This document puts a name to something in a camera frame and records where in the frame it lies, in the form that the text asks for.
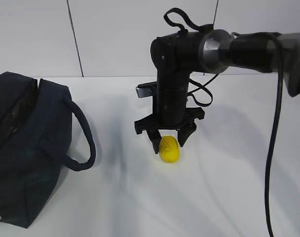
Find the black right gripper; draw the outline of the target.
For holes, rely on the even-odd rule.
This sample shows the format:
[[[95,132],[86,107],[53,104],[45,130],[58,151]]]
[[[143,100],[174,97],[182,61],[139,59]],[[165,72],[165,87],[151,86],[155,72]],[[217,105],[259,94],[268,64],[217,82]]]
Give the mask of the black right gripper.
[[[196,131],[195,119],[204,119],[202,108],[187,108],[185,95],[151,95],[152,114],[134,122],[135,131],[141,134],[147,130],[155,154],[159,153],[161,134],[158,130],[178,129],[178,143],[183,147]]]

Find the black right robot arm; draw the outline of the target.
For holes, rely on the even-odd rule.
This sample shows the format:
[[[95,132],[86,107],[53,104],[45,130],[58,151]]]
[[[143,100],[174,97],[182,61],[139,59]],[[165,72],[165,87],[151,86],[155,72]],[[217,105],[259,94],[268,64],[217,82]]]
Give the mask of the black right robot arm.
[[[150,55],[157,70],[156,81],[140,84],[136,91],[140,98],[152,98],[152,113],[135,122],[135,131],[148,134],[156,153],[161,130],[176,130],[183,146],[196,131],[195,119],[204,118],[204,104],[187,107],[193,72],[218,75],[237,67],[282,73],[288,94],[300,95],[300,33],[230,34],[208,24],[199,31],[182,29],[156,38]]]

